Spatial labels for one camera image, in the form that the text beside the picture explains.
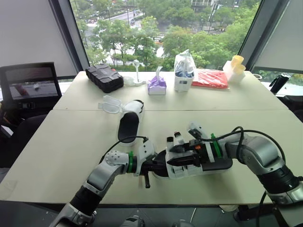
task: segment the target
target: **wall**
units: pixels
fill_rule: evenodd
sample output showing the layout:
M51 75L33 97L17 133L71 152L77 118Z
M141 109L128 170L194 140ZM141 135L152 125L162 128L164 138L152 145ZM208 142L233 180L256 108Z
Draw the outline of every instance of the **wall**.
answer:
M0 67L44 61L77 74L48 0L0 0Z

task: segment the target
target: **yellow cup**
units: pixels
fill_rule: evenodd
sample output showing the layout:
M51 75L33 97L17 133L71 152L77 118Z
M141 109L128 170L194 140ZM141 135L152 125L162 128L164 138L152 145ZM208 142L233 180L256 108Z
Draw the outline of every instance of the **yellow cup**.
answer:
M232 57L232 61L231 61L231 65L232 65L232 68L235 67L236 65L240 65L242 64L244 58L240 55L234 55Z
M236 65L235 67L233 67L232 71L233 71L235 74L239 75L239 74L243 73L243 71L244 71L245 69L246 69L246 68L245 68L244 65Z

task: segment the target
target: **purple tissue box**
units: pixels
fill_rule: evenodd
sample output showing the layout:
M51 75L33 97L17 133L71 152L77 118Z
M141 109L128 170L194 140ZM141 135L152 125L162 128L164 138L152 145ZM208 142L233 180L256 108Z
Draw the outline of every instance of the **purple tissue box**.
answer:
M157 76L155 76L147 82L147 89L149 95L165 95L166 82L163 77L159 77L159 80L157 80Z

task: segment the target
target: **red plastic bag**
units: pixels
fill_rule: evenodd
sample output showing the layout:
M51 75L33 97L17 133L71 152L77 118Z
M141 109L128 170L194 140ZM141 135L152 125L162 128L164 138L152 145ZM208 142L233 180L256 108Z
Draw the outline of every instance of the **red plastic bag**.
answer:
M226 75L223 71L196 69L193 86L228 88Z

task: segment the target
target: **black cup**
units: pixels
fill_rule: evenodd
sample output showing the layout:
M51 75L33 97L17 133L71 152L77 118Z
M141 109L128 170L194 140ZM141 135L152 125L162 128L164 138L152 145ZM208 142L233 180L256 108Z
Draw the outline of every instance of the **black cup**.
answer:
M290 79L291 76L289 76L286 73L281 73L281 75L277 76L277 78L275 78L273 80L273 82L271 82L271 84L269 85L271 88L271 92L276 94L283 86L284 84Z

